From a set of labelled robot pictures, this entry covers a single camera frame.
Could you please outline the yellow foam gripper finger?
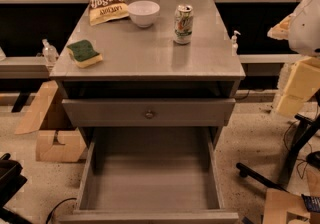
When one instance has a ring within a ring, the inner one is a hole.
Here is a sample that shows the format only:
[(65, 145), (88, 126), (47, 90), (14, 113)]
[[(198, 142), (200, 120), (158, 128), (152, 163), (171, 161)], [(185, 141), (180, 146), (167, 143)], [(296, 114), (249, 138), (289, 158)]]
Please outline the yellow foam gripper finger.
[(319, 89), (319, 58), (306, 57), (285, 64), (278, 80), (275, 111), (282, 116), (293, 117)]
[(289, 37), (291, 19), (292, 15), (286, 16), (282, 21), (269, 29), (267, 36), (276, 40), (287, 40)]

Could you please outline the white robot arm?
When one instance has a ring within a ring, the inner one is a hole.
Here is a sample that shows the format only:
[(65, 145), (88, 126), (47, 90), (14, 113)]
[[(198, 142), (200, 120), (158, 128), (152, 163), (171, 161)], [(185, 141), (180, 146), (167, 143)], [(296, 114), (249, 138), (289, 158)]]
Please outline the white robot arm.
[(303, 56), (283, 67), (275, 98), (275, 112), (293, 117), (320, 89), (320, 0), (302, 0), (267, 36), (287, 40), (289, 48)]

